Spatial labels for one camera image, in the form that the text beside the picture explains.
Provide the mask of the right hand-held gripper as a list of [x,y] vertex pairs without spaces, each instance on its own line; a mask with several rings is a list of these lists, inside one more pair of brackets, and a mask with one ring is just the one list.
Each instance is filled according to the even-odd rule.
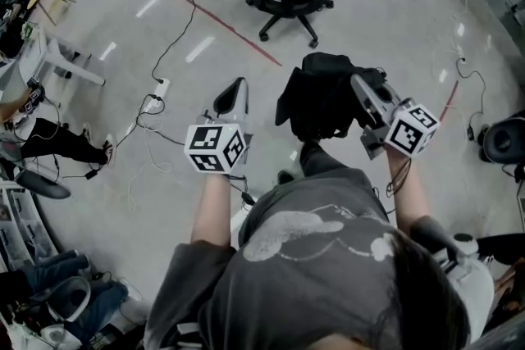
[[408,158],[427,148],[441,123],[426,107],[402,100],[382,73],[355,74],[350,83],[358,104],[355,118],[366,125],[360,140],[371,160],[386,145]]

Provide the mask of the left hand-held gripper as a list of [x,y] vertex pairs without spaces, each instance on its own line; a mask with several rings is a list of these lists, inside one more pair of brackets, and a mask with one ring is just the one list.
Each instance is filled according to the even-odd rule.
[[197,172],[230,175],[246,163],[248,115],[249,83],[238,77],[216,97],[214,111],[205,109],[187,130],[184,153]]

